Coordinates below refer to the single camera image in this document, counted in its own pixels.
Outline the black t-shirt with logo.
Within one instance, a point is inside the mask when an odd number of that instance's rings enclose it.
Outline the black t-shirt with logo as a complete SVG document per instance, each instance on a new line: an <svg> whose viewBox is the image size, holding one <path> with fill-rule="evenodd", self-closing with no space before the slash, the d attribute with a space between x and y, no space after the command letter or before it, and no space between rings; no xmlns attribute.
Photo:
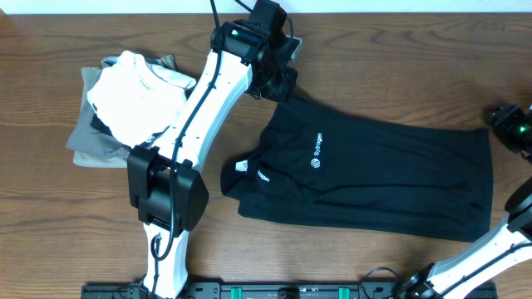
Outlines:
<svg viewBox="0 0 532 299"><path fill-rule="evenodd" d="M490 228L490 138L294 96L278 104L258 147L223 167L220 186L247 218L473 242Z"/></svg>

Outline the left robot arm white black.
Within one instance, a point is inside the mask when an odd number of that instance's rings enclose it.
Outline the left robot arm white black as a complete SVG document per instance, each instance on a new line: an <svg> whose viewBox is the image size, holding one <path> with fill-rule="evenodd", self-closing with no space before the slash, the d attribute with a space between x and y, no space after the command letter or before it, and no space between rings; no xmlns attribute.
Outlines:
<svg viewBox="0 0 532 299"><path fill-rule="evenodd" d="M180 116L150 148L131 151L130 201L148 242L136 298L176 298L185 289L189 233L209 201L201 177L209 148L242 94L281 101L293 91L298 73L288 62L302 43L283 32L290 23L250 17L216 27L203 73Z"/></svg>

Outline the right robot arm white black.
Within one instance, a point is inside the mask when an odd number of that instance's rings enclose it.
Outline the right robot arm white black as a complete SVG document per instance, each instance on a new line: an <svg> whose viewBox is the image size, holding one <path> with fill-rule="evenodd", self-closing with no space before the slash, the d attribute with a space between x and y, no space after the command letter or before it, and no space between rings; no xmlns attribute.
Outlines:
<svg viewBox="0 0 532 299"><path fill-rule="evenodd" d="M487 122L510 151L531 161L531 112L492 109ZM465 298L503 271L531 259L531 180L508 198L500 222L458 255L432 263L398 285L393 298Z"/></svg>

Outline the white folded t-shirt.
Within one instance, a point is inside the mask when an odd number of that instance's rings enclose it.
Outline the white folded t-shirt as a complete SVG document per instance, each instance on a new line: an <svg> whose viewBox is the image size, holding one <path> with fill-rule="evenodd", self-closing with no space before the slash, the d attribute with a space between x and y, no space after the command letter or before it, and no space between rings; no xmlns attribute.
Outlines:
<svg viewBox="0 0 532 299"><path fill-rule="evenodd" d="M148 145L185 107L196 79L124 51L102 70L87 99L101 122L123 145Z"/></svg>

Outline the grey folded t-shirt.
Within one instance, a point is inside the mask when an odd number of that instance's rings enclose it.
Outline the grey folded t-shirt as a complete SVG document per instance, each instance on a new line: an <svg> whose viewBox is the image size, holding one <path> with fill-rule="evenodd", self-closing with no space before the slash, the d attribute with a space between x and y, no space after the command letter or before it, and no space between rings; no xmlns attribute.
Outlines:
<svg viewBox="0 0 532 299"><path fill-rule="evenodd" d="M96 113L87 101L87 93L100 79L102 69L115 65L117 61L117 56L109 56L101 61L101 67L89 66L81 69L84 84L81 108L76 127L66 143L66 147L69 150L72 150L75 146L90 143L120 143L109 132L105 133L102 124L97 124L99 120L96 118ZM161 58L146 58L145 63L161 80L183 88L185 94L190 93L196 84L196 80L193 77L177 71L175 59L172 55Z"/></svg>

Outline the black mounting rail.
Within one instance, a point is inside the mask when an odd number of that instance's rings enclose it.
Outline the black mounting rail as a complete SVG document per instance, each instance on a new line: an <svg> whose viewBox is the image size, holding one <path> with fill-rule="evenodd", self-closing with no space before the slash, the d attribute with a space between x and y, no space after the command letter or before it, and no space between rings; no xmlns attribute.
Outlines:
<svg viewBox="0 0 532 299"><path fill-rule="evenodd" d="M226 284L187 282L178 299L363 299L392 298L397 282L369 280L360 284ZM140 283L119 285L88 284L81 288L81 299L141 299L149 291Z"/></svg>

